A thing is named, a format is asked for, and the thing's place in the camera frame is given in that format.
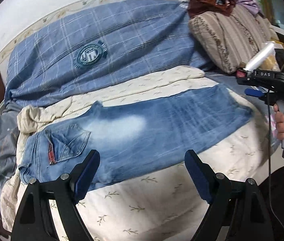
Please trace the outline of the striped floral beige pillow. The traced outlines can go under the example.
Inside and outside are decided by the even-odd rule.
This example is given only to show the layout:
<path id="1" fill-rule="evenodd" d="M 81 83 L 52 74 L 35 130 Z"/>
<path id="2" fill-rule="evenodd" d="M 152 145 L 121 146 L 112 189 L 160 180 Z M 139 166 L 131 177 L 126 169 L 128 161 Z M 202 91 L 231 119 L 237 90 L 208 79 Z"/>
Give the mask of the striped floral beige pillow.
<path id="1" fill-rule="evenodd" d="M 213 63 L 227 74 L 248 63 L 266 42 L 278 40 L 267 18 L 252 15 L 242 5 L 236 5 L 230 16 L 204 12 L 191 18 L 188 26 Z"/>

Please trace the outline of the light blue denim jeans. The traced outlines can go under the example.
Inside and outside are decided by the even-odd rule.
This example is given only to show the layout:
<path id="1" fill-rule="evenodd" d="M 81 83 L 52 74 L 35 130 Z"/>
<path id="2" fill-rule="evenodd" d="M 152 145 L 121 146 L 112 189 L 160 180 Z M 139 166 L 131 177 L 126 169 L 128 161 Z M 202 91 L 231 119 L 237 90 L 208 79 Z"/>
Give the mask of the light blue denim jeans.
<path id="1" fill-rule="evenodd" d="M 89 188 L 103 188 L 176 165 L 187 150 L 205 151 L 252 115 L 221 84 L 122 106 L 95 102 L 28 138 L 21 181 L 56 180 L 97 150 L 101 161 Z"/>

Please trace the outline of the red label small bottle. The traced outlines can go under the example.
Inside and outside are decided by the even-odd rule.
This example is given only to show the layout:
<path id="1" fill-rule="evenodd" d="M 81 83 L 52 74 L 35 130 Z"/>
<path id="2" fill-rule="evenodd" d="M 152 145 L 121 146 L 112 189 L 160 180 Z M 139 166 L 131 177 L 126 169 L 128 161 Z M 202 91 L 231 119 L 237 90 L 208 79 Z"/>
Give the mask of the red label small bottle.
<path id="1" fill-rule="evenodd" d="M 247 71 L 245 70 L 245 67 L 238 67 L 235 75 L 237 78 L 245 78 L 247 76 Z"/>

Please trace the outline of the blue plaid quilt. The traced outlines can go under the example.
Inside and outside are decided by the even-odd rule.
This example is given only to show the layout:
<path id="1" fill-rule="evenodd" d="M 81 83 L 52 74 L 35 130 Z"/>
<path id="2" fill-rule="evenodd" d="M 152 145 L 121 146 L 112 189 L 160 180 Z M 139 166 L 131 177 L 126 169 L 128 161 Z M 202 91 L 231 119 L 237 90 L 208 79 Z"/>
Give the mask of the blue plaid quilt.
<path id="1" fill-rule="evenodd" d="M 210 68 L 189 31 L 186 7 L 182 1 L 126 0 L 41 28 L 10 55 L 5 102 L 46 107 L 180 65 Z"/>

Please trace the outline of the cream leaf-print blanket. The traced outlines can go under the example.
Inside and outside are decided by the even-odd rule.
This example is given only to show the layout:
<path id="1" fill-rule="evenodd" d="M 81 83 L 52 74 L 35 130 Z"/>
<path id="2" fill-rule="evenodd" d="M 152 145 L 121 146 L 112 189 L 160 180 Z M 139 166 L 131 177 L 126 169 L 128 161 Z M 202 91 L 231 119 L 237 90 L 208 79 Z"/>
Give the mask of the cream leaf-print blanket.
<path id="1" fill-rule="evenodd" d="M 205 72 L 187 66 L 154 72 L 91 93 L 68 97 L 46 108 L 27 106 L 17 116 L 20 135 L 16 162 L 21 164 L 26 141 L 47 125 L 83 114 L 99 101 L 117 106 L 172 96 L 188 89 L 213 87 Z M 262 115 L 251 103 L 253 118 L 200 156 L 230 179 L 253 176 L 266 161 L 267 136 L 258 131 Z M 207 204 L 180 162 L 166 169 L 87 193 L 78 204 L 80 215 L 94 240 L 189 240 L 201 222 Z"/>

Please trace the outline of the purple cloth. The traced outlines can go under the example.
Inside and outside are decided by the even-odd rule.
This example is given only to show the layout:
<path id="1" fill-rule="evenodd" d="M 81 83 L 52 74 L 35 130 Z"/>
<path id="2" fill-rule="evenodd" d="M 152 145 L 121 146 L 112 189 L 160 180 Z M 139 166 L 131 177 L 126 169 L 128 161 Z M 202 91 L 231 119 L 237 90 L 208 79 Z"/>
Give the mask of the purple cloth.
<path id="1" fill-rule="evenodd" d="M 253 16 L 260 15 L 264 17 L 264 13 L 256 0 L 234 0 L 236 4 L 245 7 Z"/>

